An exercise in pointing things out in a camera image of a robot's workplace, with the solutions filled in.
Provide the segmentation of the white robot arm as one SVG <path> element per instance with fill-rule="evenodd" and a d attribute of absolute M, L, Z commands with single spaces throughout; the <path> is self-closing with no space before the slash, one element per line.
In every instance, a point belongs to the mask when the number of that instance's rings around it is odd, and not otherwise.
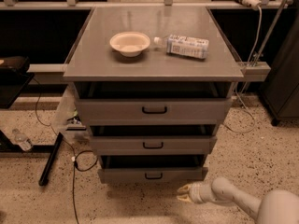
<path fill-rule="evenodd" d="M 284 189 L 271 190 L 260 200 L 220 176 L 211 183 L 194 182 L 180 187 L 177 198 L 186 203 L 235 204 L 255 224 L 299 224 L 299 196 Z"/>

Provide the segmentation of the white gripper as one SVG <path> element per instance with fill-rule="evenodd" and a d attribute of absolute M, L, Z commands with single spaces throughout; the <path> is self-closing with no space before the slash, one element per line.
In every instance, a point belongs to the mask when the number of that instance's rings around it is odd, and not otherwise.
<path fill-rule="evenodd" d="M 179 194 L 186 194 L 188 192 L 190 197 L 188 195 L 178 195 L 177 199 L 185 203 L 193 201 L 194 203 L 202 204 L 212 203 L 215 198 L 210 184 L 192 183 L 178 189 Z"/>

